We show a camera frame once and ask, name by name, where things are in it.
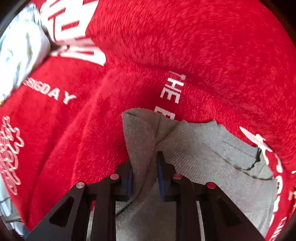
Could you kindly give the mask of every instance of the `gray fabric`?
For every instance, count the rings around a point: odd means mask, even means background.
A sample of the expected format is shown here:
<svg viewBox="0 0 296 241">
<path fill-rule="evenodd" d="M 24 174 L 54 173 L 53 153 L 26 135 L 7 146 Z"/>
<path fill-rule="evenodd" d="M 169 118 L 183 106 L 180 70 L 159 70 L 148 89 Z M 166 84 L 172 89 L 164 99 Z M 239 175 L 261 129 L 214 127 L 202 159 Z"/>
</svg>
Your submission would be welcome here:
<svg viewBox="0 0 296 241">
<path fill-rule="evenodd" d="M 265 236 L 277 181 L 257 148 L 215 121 L 175 121 L 149 110 L 124 112 L 123 130 L 134 171 L 134 197 L 117 203 L 117 239 L 175 240 L 176 206 L 164 203 L 157 182 L 156 151 L 192 182 L 215 182 Z"/>
</svg>

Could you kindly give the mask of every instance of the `fuzzy red fabric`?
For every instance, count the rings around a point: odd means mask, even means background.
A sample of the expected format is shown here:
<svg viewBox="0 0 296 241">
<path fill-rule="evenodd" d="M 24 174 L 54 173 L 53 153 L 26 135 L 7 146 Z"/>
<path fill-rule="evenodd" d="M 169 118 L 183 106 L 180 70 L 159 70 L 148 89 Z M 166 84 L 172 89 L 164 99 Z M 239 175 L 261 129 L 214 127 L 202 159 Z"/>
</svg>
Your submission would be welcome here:
<svg viewBox="0 0 296 241">
<path fill-rule="evenodd" d="M 249 144 L 240 126 L 263 136 L 283 183 L 266 240 L 277 237 L 293 211 L 296 50 L 269 10 L 257 0 L 48 0 L 41 16 L 53 41 L 87 44 L 74 52 L 90 55 L 98 46 L 106 63 L 58 51 L 0 109 L 18 162 L 2 175 L 29 229 L 76 182 L 100 181 L 127 160 L 120 114 L 141 107 L 215 119 Z M 85 33 L 71 32 L 84 22 Z"/>
</svg>

